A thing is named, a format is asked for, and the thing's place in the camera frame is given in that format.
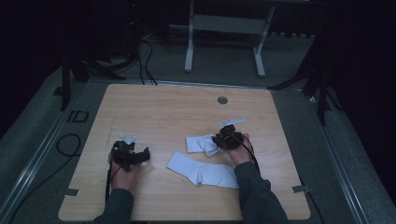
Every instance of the hand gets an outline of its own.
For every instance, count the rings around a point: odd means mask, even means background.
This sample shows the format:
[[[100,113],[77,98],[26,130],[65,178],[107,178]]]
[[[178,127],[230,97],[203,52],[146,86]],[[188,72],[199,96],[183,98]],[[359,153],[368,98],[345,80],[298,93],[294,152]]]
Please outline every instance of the hand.
[[[252,146],[250,142],[248,141],[248,133],[243,134],[244,137],[244,145],[252,152]],[[246,161],[252,161],[250,154],[248,151],[241,145],[236,149],[223,149],[231,158],[231,161],[233,162],[233,165],[237,166],[241,163],[244,163]]]
[[[140,169],[142,167],[142,163],[135,164],[131,167],[131,170],[129,172],[126,172],[122,167],[120,167],[118,164],[116,164],[113,161],[112,154],[108,155],[108,160],[109,163],[112,163],[112,168],[111,168],[111,176],[113,176],[113,179],[111,181],[111,188],[112,189],[127,189],[131,193],[134,191],[134,187],[136,184],[136,179],[137,176],[140,172]]]

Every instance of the black wall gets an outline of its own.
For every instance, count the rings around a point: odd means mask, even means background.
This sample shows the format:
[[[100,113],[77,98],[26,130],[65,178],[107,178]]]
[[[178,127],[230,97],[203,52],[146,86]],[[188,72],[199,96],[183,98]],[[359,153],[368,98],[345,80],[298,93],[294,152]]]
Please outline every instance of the black wall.
[[[339,22],[344,27],[332,82],[395,203],[396,5],[390,0],[359,2]]]

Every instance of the person's arm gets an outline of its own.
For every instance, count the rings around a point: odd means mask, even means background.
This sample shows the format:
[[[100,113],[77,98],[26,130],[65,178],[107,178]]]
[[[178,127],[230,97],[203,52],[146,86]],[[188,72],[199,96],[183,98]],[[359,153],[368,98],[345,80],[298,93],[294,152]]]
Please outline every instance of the person's arm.
[[[127,189],[113,189],[108,197],[105,211],[97,217],[93,224],[115,223],[127,224],[131,222],[134,196]]]
[[[111,154],[109,155],[108,162],[112,162],[111,192],[106,202],[105,211],[93,221],[93,224],[129,224],[134,205],[134,185],[141,168],[141,163],[134,165],[130,172],[126,172],[112,161]]]
[[[244,145],[252,151],[249,141]],[[240,146],[233,150],[224,149],[230,156],[239,185],[239,206],[245,224],[289,223],[279,200],[271,191],[271,183],[260,176],[247,150]]]

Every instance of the dark background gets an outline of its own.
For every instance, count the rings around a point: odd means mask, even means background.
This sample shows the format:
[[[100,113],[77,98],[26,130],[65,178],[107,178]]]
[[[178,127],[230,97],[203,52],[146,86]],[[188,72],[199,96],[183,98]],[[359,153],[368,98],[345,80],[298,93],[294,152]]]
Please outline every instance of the dark background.
[[[66,46],[102,60],[109,56],[110,49],[120,48],[117,40],[123,38],[123,33],[118,33],[114,27],[123,27],[122,18],[107,21],[104,20],[106,13],[98,11],[98,6],[112,2],[122,6],[117,1],[99,0],[1,2],[0,136],[19,116],[45,78],[62,64]],[[188,2],[127,3],[141,7],[136,13],[167,38],[170,23],[188,23]],[[316,36],[304,66],[332,61],[331,86],[395,202],[396,184],[392,173],[396,168],[393,144],[396,139],[393,90],[396,81],[396,6],[390,0],[350,1],[347,5],[342,2],[342,6],[335,1],[278,4],[270,32],[272,35]],[[200,4],[198,10],[213,10],[204,0]],[[108,8],[113,8],[108,13],[120,15],[119,7]],[[229,7],[217,7],[217,12],[235,13],[236,8],[239,6],[231,3]],[[261,16],[260,11],[252,14],[240,8],[236,10],[240,16],[244,13]]]

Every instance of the round hole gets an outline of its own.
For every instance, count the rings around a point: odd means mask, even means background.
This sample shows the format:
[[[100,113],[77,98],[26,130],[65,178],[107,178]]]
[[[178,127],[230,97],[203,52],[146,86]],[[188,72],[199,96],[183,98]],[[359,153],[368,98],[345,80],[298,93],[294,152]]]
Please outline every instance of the round hole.
[[[218,98],[218,102],[219,102],[219,104],[225,105],[225,104],[228,103],[228,99],[227,99],[227,97],[225,97],[225,96],[220,96],[220,97]]]

